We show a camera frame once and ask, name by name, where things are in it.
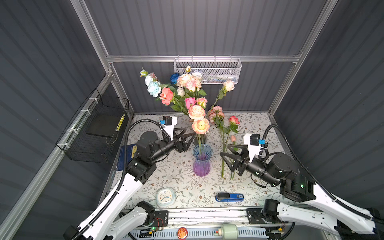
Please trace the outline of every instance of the dark blue flower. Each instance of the dark blue flower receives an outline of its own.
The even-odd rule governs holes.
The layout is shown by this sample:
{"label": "dark blue flower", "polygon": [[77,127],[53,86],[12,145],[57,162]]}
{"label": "dark blue flower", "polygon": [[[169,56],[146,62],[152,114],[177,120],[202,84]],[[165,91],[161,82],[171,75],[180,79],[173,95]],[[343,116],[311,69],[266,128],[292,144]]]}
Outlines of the dark blue flower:
{"label": "dark blue flower", "polygon": [[179,76],[180,76],[180,74],[178,74],[178,73],[172,74],[172,76],[169,78],[170,82],[172,84],[176,84]]}

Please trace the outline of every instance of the dark gray panel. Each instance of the dark gray panel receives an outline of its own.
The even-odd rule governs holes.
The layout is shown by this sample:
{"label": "dark gray panel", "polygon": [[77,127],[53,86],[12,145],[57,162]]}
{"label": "dark gray panel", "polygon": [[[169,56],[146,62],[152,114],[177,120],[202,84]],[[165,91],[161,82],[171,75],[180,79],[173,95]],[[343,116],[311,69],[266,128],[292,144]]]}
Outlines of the dark gray panel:
{"label": "dark gray panel", "polygon": [[86,0],[110,55],[297,54],[325,0]]}
{"label": "dark gray panel", "polygon": [[[173,111],[155,102],[139,74],[143,67],[154,72],[160,82],[169,83],[174,73],[173,63],[114,63],[114,66],[136,113]],[[243,63],[235,90],[228,92],[217,104],[225,111],[268,110],[291,67],[291,63]],[[216,100],[221,87],[221,84],[202,86],[208,94],[208,107]]]}
{"label": "dark gray panel", "polygon": [[[0,42],[2,222],[105,71],[67,1],[2,1]],[[61,239],[55,223],[95,208],[110,167],[64,159],[14,239]]]}
{"label": "dark gray panel", "polygon": [[339,1],[275,114],[334,194],[383,209],[384,2]]}

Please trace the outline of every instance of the alarm clock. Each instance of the alarm clock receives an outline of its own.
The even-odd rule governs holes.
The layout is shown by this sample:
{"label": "alarm clock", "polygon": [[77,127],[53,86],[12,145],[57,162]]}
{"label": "alarm clock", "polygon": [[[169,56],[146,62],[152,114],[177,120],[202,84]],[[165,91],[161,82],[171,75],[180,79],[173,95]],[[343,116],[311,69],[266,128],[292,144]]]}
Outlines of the alarm clock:
{"label": "alarm clock", "polygon": [[170,187],[160,189],[156,194],[156,204],[158,207],[168,207],[176,202],[175,191]]}

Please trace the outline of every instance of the clock face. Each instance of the clock face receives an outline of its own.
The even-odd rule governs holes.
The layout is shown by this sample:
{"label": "clock face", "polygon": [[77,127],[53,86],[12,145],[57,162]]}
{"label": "clock face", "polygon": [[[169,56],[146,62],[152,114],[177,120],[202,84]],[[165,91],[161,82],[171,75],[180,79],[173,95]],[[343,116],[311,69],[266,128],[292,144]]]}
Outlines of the clock face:
{"label": "clock face", "polygon": [[170,189],[162,189],[157,194],[157,201],[160,204],[167,204],[170,203],[173,199],[173,194]]}

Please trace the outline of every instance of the table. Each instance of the table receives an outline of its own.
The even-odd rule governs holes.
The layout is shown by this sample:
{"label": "table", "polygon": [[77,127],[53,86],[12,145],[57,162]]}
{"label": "table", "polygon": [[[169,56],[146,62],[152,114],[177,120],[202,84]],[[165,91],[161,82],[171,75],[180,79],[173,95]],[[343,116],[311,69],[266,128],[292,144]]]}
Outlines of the table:
{"label": "table", "polygon": [[[133,122],[139,119],[162,120],[164,114],[135,115]],[[178,114],[177,127],[186,127],[187,132],[192,132],[192,123],[186,115]],[[226,113],[225,120],[229,125],[229,117],[236,116],[240,125],[238,133],[230,133],[237,139],[238,144],[243,144],[243,136],[246,133],[258,133],[263,135],[265,129],[271,124],[267,113]],[[135,126],[129,135],[128,144],[136,143],[141,134],[145,131],[155,131],[161,138],[159,128],[149,122],[144,122]],[[280,141],[274,131],[270,130],[267,136],[269,143],[269,152],[284,152]],[[123,209],[132,209],[140,201],[144,200],[157,207],[155,196],[159,189],[163,187],[172,187],[176,193],[176,202],[167,208],[203,208],[203,207],[245,207],[245,206],[263,206],[267,198],[279,200],[287,204],[295,204],[286,199],[279,193],[280,186],[267,188],[256,186],[250,178],[250,173],[244,172],[240,177],[237,174],[233,180],[230,179],[230,171],[225,166],[224,178],[221,178],[222,159],[219,153],[222,151],[222,141],[219,130],[213,125],[210,126],[207,133],[207,144],[212,148],[211,171],[205,177],[196,176],[192,166],[194,157],[192,155],[193,144],[187,152],[178,153],[172,151],[169,157],[163,162],[157,163],[157,169],[148,179],[145,185],[136,192],[128,201]],[[117,171],[112,183],[111,189],[121,178],[122,171]],[[258,183],[265,185],[257,177]],[[215,195],[218,192],[232,192],[244,194],[243,202],[217,202]]]}

